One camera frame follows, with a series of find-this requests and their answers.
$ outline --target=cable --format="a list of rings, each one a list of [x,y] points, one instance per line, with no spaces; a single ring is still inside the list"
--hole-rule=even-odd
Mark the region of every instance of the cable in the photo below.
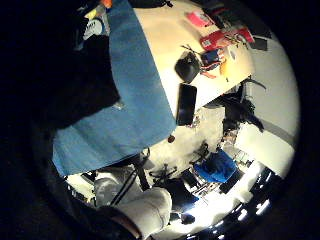
[[[119,190],[119,192],[117,193],[117,195],[112,199],[110,205],[113,205],[115,203],[115,201],[117,200],[117,198],[120,196],[121,192],[123,191],[123,189],[126,187],[127,183],[129,182],[130,178],[132,177],[132,175],[136,172],[136,170],[133,170],[129,177],[126,179],[126,181],[124,182],[124,184],[122,185],[121,189]]]
[[[143,157],[143,161],[141,162],[141,164],[139,164],[138,167],[143,167],[143,165],[146,163],[146,161],[149,159],[150,156],[150,148],[148,148],[148,152],[147,152],[147,156]],[[126,188],[130,178],[134,175],[134,177],[132,178],[131,182],[129,183],[129,186]],[[129,177],[126,179],[126,181],[124,182],[124,184],[122,185],[121,189],[119,190],[119,192],[117,193],[117,195],[112,199],[110,205],[117,205],[121,199],[124,197],[124,195],[129,191],[129,189],[132,187],[133,183],[135,182],[136,178],[138,176],[138,169],[136,168],[135,170],[133,170]]]
[[[119,198],[115,201],[114,205],[118,205],[118,203],[121,201],[121,199],[124,197],[124,195],[129,191],[129,189],[132,187],[134,184],[138,174],[136,173],[135,176],[133,177],[132,181],[130,182],[129,186],[126,188],[126,190],[123,191],[123,193],[119,196]]]

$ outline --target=black smartphone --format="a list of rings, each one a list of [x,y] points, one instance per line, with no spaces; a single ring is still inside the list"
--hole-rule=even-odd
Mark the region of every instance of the black smartphone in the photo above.
[[[196,99],[197,88],[189,84],[180,83],[177,112],[178,126],[190,125],[192,123]]]

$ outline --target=blue towel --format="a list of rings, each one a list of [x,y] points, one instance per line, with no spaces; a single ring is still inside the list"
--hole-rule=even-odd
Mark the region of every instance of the blue towel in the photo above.
[[[120,162],[176,128],[147,40],[128,1],[114,0],[108,20],[112,74],[125,107],[103,109],[57,132],[53,162],[62,176]]]
[[[206,163],[212,161],[214,170],[207,168]],[[217,153],[211,153],[209,158],[201,165],[195,164],[194,169],[208,182],[225,183],[237,170],[237,166],[223,150],[218,149]]]

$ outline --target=white desk surface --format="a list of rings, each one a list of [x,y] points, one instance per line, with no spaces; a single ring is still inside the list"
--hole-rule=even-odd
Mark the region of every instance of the white desk surface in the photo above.
[[[164,6],[134,10],[148,40],[172,113],[176,116],[179,84],[183,81],[175,72],[174,66],[182,54],[188,51],[180,46],[189,44],[194,51],[204,52],[200,38],[218,28],[215,25],[201,28],[192,25],[186,18],[186,13],[201,9],[190,2],[175,1],[173,8]],[[234,53],[235,59],[230,56],[230,51]],[[225,49],[225,56],[226,62],[210,71],[217,76],[215,79],[198,74],[192,81],[191,85],[198,89],[196,110],[253,73],[251,55],[242,44],[238,48],[235,45],[229,46]]]

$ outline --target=wall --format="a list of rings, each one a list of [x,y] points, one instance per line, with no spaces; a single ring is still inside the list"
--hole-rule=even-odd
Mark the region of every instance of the wall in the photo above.
[[[287,142],[268,131],[261,133],[250,124],[241,126],[235,147],[254,156],[281,178],[287,175],[294,154],[293,147]]]
[[[267,90],[250,83],[255,114],[265,127],[294,147],[299,129],[299,95],[294,72],[282,46],[268,39],[268,51],[250,50],[255,73],[252,78]]]

